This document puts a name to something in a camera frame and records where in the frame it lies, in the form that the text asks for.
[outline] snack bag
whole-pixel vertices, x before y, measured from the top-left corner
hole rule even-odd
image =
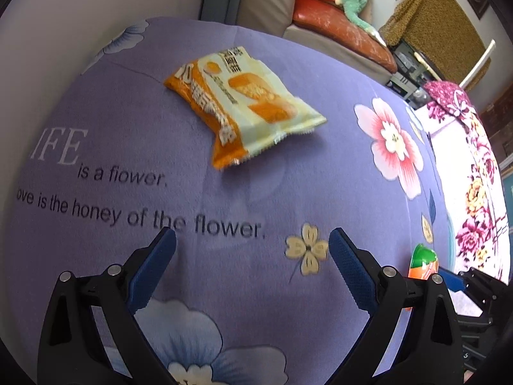
[[[289,134],[309,133],[326,122],[243,47],[185,64],[164,84],[189,102],[216,134],[216,169],[238,165]]]
[[[409,278],[428,279],[438,272],[438,256],[432,249],[417,244],[414,254],[411,256]]]

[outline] blue flower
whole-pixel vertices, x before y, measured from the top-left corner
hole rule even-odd
[[[151,299],[135,319],[180,385],[283,385],[288,381],[285,355],[279,349],[254,346],[224,350],[214,321],[180,301]],[[119,351],[105,349],[112,367],[129,376]]]
[[[84,69],[84,72],[86,72],[95,63],[97,63],[103,55],[116,53],[122,51],[123,49],[130,49],[131,47],[137,45],[141,40],[144,39],[142,33],[144,33],[147,27],[148,22],[143,20],[126,28],[121,33],[121,35],[111,40],[108,45],[106,45],[101,51],[97,53],[91,63],[89,63],[89,65]]]
[[[412,109],[411,106],[406,103],[406,101],[404,102],[404,104],[406,105],[406,112],[410,116],[410,120],[412,122],[414,122],[414,124],[417,126],[417,129],[424,131],[424,127],[422,127],[422,123],[420,122],[419,118],[416,116],[414,109]]]

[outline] purple fabric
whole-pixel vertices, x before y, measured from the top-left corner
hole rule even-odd
[[[154,213],[158,226],[164,211],[179,229],[178,249],[155,300],[137,317],[166,367],[178,375],[176,364],[185,370],[209,366],[212,381],[228,385],[275,385],[287,379],[297,385],[323,384],[352,347],[367,314],[356,307],[329,253],[319,261],[318,273],[303,275],[302,259],[285,255],[286,240],[301,239],[307,223],[318,228],[318,241],[343,227],[381,265],[394,265],[405,275],[418,243],[433,247],[446,266],[446,210],[427,137],[421,131],[423,140],[416,140],[424,160],[418,172],[422,193],[409,200],[399,179],[387,180],[374,164],[373,138],[358,126],[355,114],[355,105],[372,109],[373,98],[379,97],[415,138],[405,103],[387,88],[314,50],[251,30],[170,18],[148,22],[144,40],[105,54],[76,79],[21,172],[23,192],[13,193],[20,198],[4,242],[4,271],[24,344],[35,360],[48,299],[62,271],[92,275],[124,262],[157,234]],[[288,137],[247,163],[218,172],[210,164],[214,135],[162,81],[187,61],[235,46],[263,61],[328,122],[313,134]],[[39,160],[56,127],[63,134],[54,131],[50,141],[57,139],[55,149],[48,146]],[[60,160],[70,128],[87,130],[87,135],[75,131],[70,142],[80,145]],[[58,163],[76,155],[74,165]],[[152,185],[130,183],[129,176],[126,183],[110,182],[113,165],[119,172],[153,172],[155,180],[149,177]],[[85,166],[88,178],[80,175]],[[95,181],[99,167],[105,174]],[[159,175],[165,176],[157,185]],[[32,204],[27,192],[33,193]],[[65,213],[38,206],[40,195],[49,201],[55,194],[68,201]],[[78,217],[76,209],[73,215],[75,199],[109,208],[102,214],[107,222],[96,219],[96,211],[93,219]],[[129,213],[144,207],[143,226],[140,219],[130,225]],[[121,210],[115,224],[112,209],[116,214]],[[206,216],[205,224],[216,220],[219,234],[209,235],[206,229],[203,234],[198,214]],[[135,214],[130,215],[134,223]],[[422,216],[433,221],[432,245],[426,243]],[[229,222],[239,224],[236,235]],[[244,222],[246,237],[240,232]],[[210,229],[215,232],[217,224]],[[173,323],[185,321],[170,315],[180,314],[193,321],[182,329],[188,333],[177,338]],[[401,334],[383,365],[391,363]],[[173,342],[179,339],[180,352]],[[109,338],[106,343],[112,345]],[[204,347],[207,355],[198,356],[193,345]],[[115,351],[109,356],[117,366]],[[271,373],[261,373],[264,363]],[[230,367],[239,376],[230,374]]]

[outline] pink floral cloth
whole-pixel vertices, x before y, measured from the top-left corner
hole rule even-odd
[[[497,161],[467,94],[452,82],[430,82],[433,101],[416,114],[431,134],[455,235],[454,272],[476,267],[507,282],[506,206]]]

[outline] purple bedspread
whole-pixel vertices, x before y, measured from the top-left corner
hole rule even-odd
[[[449,262],[426,134],[394,93],[309,48],[216,23],[148,23],[127,29],[76,79],[21,172],[4,273],[22,340],[35,360],[62,271],[100,273],[171,224],[177,252],[136,318],[174,377],[322,385],[368,319],[326,250],[332,229],[405,275],[418,243]],[[162,82],[235,46],[328,122],[219,172],[214,135]]]

